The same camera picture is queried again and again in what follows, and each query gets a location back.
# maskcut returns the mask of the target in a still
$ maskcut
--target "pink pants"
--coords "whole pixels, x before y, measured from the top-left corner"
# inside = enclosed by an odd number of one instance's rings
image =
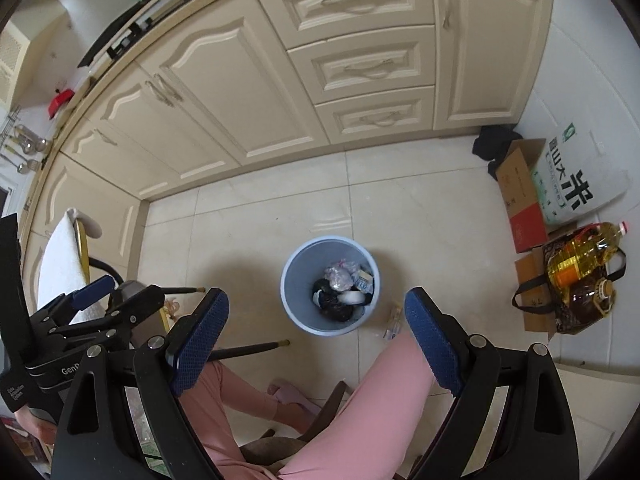
[[[376,359],[331,425],[281,469],[282,480],[390,480],[420,421],[434,377],[413,335],[396,337]],[[223,405],[272,420],[278,401],[219,362],[180,397],[182,408],[225,480],[274,477],[248,464]]]

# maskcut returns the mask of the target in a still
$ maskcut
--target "black bag handle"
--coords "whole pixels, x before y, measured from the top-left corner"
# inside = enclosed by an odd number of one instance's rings
[[[617,280],[622,278],[622,276],[624,276],[626,272],[626,253],[620,248],[618,248],[616,252],[622,254],[622,266],[618,270],[615,270],[614,272],[610,273],[609,276],[607,276],[607,279],[611,280],[612,282],[616,282]]]
[[[522,306],[522,305],[519,305],[518,302],[516,301],[516,297],[519,294],[522,294],[523,292],[527,292],[528,290],[531,290],[532,288],[536,288],[537,286],[546,285],[547,283],[548,282],[546,280],[546,274],[540,274],[535,278],[527,280],[526,282],[522,283],[518,287],[518,290],[516,290],[515,294],[513,295],[513,298],[511,298],[511,304],[515,308],[523,312],[527,312],[529,314],[551,314],[552,312],[555,312],[556,309],[554,308],[552,303],[547,303],[545,305],[539,305],[539,306]]]

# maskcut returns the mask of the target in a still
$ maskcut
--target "cooking oil bottle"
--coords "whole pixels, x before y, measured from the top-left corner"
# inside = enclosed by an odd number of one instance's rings
[[[607,263],[627,231],[625,222],[618,225],[603,222],[597,227],[598,233],[587,239],[577,236],[569,240],[546,264],[549,281],[558,291],[562,292]]]
[[[613,282],[593,274],[562,291],[562,301],[582,323],[591,323],[605,317],[615,298]]]

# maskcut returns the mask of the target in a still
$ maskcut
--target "gas stove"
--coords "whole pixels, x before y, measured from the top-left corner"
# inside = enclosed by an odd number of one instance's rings
[[[112,61],[136,44],[148,31],[190,0],[141,0],[114,20],[80,61],[90,66],[106,54]]]

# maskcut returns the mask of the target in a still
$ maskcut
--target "person's foot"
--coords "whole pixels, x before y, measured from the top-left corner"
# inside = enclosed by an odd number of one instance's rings
[[[274,380],[267,388],[267,393],[278,400],[278,408],[273,420],[286,424],[300,433],[305,433],[309,429],[320,412],[319,406],[285,380]]]

